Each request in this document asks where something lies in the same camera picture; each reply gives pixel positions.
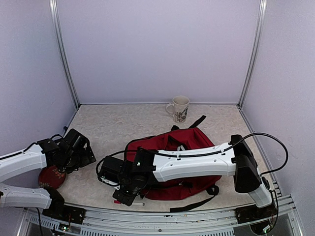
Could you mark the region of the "red cap marker long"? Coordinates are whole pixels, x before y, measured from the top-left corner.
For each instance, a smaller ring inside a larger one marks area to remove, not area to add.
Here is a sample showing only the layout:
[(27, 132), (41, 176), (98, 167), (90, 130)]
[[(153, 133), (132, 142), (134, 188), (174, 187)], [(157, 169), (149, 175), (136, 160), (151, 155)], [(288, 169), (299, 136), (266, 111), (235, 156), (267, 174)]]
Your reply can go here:
[[(123, 203), (121, 203), (120, 201), (118, 200), (114, 200), (114, 203), (115, 204), (120, 204), (122, 205)], [(143, 207), (145, 205), (145, 203), (142, 203), (142, 202), (133, 202), (130, 206), (140, 206), (140, 207)]]

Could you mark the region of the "red backpack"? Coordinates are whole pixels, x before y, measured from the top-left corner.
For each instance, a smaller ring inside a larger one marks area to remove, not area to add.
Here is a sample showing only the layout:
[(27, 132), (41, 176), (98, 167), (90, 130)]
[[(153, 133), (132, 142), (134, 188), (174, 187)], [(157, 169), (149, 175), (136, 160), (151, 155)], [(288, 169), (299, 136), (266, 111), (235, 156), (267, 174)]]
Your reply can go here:
[[(125, 147), (124, 159), (134, 161), (135, 152), (132, 150), (139, 147), (150, 150), (177, 150), (177, 147), (181, 145), (184, 146), (185, 150), (213, 147), (214, 144), (197, 127), (205, 118), (202, 116), (186, 129), (180, 129), (174, 125), (170, 132), (130, 141)], [(221, 176), (186, 177), (154, 183), (141, 190), (140, 198), (156, 201), (179, 201), (203, 191), (210, 195), (209, 198), (197, 203), (170, 209), (170, 212), (189, 211), (208, 203), (219, 194), (219, 187), (216, 186), (216, 182), (220, 178)]]

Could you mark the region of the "red cap marker short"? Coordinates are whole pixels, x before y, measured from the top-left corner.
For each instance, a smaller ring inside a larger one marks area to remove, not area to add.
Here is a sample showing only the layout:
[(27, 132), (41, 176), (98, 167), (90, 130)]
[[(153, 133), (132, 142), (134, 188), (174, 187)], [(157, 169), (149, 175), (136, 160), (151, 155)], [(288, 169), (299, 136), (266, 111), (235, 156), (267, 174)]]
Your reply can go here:
[(178, 146), (178, 147), (177, 147), (177, 151), (185, 151), (184, 146), (183, 146), (183, 145)]

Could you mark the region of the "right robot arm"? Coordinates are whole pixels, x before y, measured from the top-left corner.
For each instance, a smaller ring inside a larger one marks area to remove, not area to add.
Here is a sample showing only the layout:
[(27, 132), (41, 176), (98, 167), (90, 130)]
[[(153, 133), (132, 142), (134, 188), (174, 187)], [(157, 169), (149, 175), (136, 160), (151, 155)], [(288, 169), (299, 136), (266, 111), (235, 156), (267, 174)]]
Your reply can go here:
[(115, 188), (113, 198), (131, 206), (145, 187), (169, 180), (232, 176), (234, 189), (253, 199), (252, 214), (262, 218), (273, 202), (267, 181), (261, 177), (254, 155), (241, 135), (232, 135), (228, 143), (191, 150), (147, 150), (139, 147), (133, 161), (111, 154), (96, 166), (99, 181)]

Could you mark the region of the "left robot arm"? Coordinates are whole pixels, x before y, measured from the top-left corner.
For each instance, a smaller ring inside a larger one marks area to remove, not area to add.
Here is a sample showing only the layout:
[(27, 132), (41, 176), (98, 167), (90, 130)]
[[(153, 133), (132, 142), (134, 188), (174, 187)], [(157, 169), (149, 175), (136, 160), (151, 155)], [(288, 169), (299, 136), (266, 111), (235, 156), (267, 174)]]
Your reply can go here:
[(75, 129), (30, 144), (27, 148), (0, 158), (0, 206), (32, 207), (51, 211), (59, 219), (69, 214), (64, 198), (52, 187), (25, 188), (3, 182), (32, 170), (55, 166), (70, 174), (96, 161), (90, 141)]

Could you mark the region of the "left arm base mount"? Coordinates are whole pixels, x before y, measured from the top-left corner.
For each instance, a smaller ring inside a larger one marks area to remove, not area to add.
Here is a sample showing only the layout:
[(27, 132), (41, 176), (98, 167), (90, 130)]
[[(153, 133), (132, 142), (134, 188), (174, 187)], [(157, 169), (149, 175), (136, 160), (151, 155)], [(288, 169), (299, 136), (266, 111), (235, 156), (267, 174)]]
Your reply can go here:
[(44, 209), (42, 214), (53, 219), (82, 225), (86, 210), (80, 207), (65, 205), (61, 210)]

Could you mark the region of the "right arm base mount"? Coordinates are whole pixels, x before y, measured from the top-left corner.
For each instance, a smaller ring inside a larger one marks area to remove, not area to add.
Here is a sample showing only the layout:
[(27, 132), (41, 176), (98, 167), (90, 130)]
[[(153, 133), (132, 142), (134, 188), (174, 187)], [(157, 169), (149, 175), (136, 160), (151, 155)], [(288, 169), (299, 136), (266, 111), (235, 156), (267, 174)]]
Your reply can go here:
[(277, 208), (274, 205), (258, 208), (256, 205), (238, 207), (235, 209), (238, 224), (256, 221), (277, 214)]

